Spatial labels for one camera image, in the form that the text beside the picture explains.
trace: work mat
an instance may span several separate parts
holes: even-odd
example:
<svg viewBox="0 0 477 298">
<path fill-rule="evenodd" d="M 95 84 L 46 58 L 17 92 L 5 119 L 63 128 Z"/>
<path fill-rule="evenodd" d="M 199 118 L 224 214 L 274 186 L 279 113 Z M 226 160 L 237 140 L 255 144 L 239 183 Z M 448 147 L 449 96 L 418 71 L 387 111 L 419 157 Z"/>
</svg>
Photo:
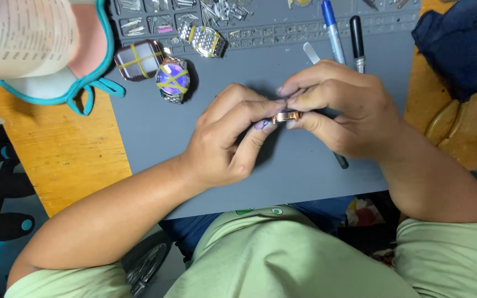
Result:
<svg viewBox="0 0 477 298">
<path fill-rule="evenodd" d="M 192 97 L 183 105 L 165 101 L 155 78 L 125 81 L 116 67 L 106 75 L 126 88 L 124 98 L 111 97 L 119 131 L 132 173 L 140 172 L 182 153 L 194 131 L 196 119 L 216 94 L 230 83 L 241 83 L 270 99 L 288 76 L 311 66 L 303 51 L 310 42 L 320 58 L 333 59 L 324 25 L 321 2 L 306 6 L 285 0 L 242 0 L 253 13 L 242 20 L 219 22 L 215 29 L 227 41 L 222 58 L 203 58 L 189 44 L 178 43 L 176 29 L 158 32 L 152 23 L 173 22 L 192 14 L 202 24 L 199 0 L 193 8 L 174 10 L 167 0 L 160 10 L 153 0 L 140 0 L 141 12 L 109 4 L 111 24 L 119 46 L 154 39 L 167 56 L 189 61 Z M 354 67 L 349 18 L 360 15 L 367 58 L 366 72 L 380 77 L 399 111 L 406 105 L 414 41 L 410 35 L 420 10 L 420 0 L 409 0 L 401 9 L 398 0 L 375 0 L 379 11 L 363 0 L 332 0 L 346 61 Z M 154 18 L 165 16 L 165 20 Z M 125 36 L 121 28 L 129 18 L 142 17 L 142 35 Z M 287 131 L 280 127 L 263 146 L 252 175 L 234 185 L 218 187 L 177 207 L 168 219 L 200 214 L 259 208 L 330 197 L 380 191 L 388 188 L 378 165 L 369 160 L 348 159 L 342 170 L 333 153 L 307 131 Z"/>
</svg>

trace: forearm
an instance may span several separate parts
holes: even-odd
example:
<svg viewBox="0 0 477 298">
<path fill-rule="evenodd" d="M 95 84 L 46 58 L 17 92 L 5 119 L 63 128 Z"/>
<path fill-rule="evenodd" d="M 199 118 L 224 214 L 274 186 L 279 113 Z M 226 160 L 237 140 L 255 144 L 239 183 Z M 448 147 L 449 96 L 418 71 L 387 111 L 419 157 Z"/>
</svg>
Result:
<svg viewBox="0 0 477 298">
<path fill-rule="evenodd" d="M 477 181 L 457 161 L 406 125 L 380 161 L 399 210 L 416 220 L 477 222 Z"/>
<path fill-rule="evenodd" d="M 36 268 L 70 269 L 119 260 L 172 209 L 202 190 L 185 181 L 179 157 L 70 205 L 34 235 L 20 259 Z"/>
</svg>

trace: ink stain on finger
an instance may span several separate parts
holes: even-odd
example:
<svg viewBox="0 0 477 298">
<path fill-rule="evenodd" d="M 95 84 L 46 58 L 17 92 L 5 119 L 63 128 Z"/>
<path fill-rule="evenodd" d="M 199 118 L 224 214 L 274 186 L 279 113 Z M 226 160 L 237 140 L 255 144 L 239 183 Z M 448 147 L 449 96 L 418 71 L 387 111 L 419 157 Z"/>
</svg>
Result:
<svg viewBox="0 0 477 298">
<path fill-rule="evenodd" d="M 270 123 L 271 122 L 269 122 L 268 120 L 259 121 L 255 124 L 255 129 L 258 131 L 260 129 L 263 129 L 266 125 L 268 125 Z"/>
</svg>

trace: watch face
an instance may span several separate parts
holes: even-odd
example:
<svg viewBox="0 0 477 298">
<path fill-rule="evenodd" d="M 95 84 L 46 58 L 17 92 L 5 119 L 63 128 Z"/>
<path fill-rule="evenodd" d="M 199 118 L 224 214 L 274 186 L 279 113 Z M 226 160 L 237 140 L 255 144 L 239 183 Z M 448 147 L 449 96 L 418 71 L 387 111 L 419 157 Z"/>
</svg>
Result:
<svg viewBox="0 0 477 298">
<path fill-rule="evenodd" d="M 165 64 L 163 65 L 163 68 L 167 70 L 168 73 L 170 73 L 172 76 L 176 76 L 178 73 L 184 71 L 183 67 L 181 67 L 178 64 Z M 170 78 L 169 74 L 166 72 L 159 70 L 157 75 L 156 75 L 156 80 L 158 83 L 164 83 Z M 187 77 L 187 74 L 182 75 L 179 78 L 176 78 L 176 82 L 180 85 L 180 87 L 187 88 L 189 84 L 189 77 Z M 169 82 L 170 85 L 175 85 L 174 81 Z M 176 95 L 176 94 L 181 94 L 182 92 L 178 88 L 174 87 L 163 87 L 161 90 L 163 90 L 165 93 L 168 93 L 170 95 Z"/>
</svg>

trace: light green shirt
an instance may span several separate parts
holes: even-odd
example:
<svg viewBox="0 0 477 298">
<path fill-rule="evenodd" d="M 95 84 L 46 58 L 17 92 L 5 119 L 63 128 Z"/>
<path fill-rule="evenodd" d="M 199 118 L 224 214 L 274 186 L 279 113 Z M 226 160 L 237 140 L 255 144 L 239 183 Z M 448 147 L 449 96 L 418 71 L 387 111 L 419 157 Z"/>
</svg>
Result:
<svg viewBox="0 0 477 298">
<path fill-rule="evenodd" d="M 477 297 L 477 223 L 408 219 L 394 269 L 318 230 L 290 206 L 226 212 L 166 297 Z M 117 264 L 40 270 L 6 298 L 129 297 Z"/>
</svg>

